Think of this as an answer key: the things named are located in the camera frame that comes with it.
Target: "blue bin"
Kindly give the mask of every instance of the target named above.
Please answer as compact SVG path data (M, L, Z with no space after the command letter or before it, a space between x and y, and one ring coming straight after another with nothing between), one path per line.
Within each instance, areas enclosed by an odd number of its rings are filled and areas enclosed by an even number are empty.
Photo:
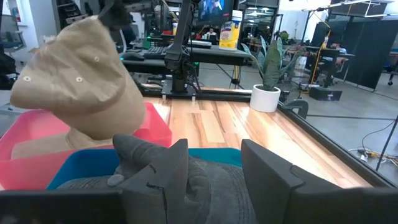
M233 148L189 149L192 157L242 167L241 151ZM119 165L114 149L85 149L73 153L51 181L47 190L78 178L113 175Z

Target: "wooden tabletop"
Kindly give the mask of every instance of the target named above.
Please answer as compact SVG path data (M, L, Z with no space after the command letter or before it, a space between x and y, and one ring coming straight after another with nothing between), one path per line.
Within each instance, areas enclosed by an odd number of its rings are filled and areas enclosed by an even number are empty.
M260 113L248 103L146 98L173 132L173 143L193 147L233 147L252 139L289 162L340 187L369 187L358 174L281 112Z

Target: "pink bin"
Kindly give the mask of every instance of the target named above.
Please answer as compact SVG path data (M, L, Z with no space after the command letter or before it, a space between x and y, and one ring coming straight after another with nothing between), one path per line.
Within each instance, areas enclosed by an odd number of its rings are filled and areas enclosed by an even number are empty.
M172 132L154 105L146 103L144 123L134 135L146 141L169 147ZM69 126L44 110L22 113L0 139L0 184L4 189L45 189L65 160L75 151L11 159L13 147L20 142L65 133Z

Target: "snake plant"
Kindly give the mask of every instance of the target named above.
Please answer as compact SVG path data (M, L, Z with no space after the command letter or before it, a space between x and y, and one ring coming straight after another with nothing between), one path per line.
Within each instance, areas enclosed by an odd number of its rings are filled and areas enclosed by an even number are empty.
M262 77L262 88L265 91L276 91L274 89L276 83L279 81L279 78L290 68L295 66L297 59L303 54L304 47L299 49L293 59L289 62L289 64L282 68L282 57L285 55L287 49L283 50L282 48L282 40L278 38L277 40L273 40L267 51L267 43L261 37L262 48L264 49L265 55L260 51L257 55L257 58L251 54L250 49L247 45L242 44L243 49L246 53L248 53L256 63L259 68L261 77Z

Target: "white plant pot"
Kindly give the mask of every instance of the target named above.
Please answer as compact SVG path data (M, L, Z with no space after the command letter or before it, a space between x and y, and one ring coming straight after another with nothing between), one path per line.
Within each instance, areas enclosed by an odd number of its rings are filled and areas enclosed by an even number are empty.
M262 90L262 85L254 85L251 93L250 107L256 111L272 113L278 106L280 89L274 87L277 91Z

